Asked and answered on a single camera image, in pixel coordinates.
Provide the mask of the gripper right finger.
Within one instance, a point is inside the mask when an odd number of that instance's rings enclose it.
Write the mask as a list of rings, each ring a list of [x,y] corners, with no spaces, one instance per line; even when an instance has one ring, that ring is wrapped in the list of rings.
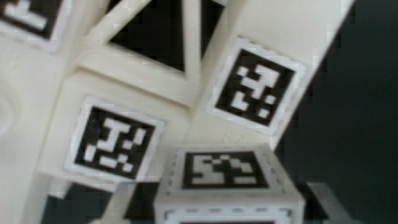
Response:
[[[319,224],[362,224],[348,214],[328,185],[319,182],[309,182],[307,185],[326,215]]]

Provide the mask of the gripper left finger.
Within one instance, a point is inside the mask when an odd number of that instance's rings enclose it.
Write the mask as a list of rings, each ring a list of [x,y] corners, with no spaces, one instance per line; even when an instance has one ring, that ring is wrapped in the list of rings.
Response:
[[[127,182],[117,185],[102,215],[88,222],[88,224],[129,224],[124,214],[134,193],[134,187],[136,184]]]

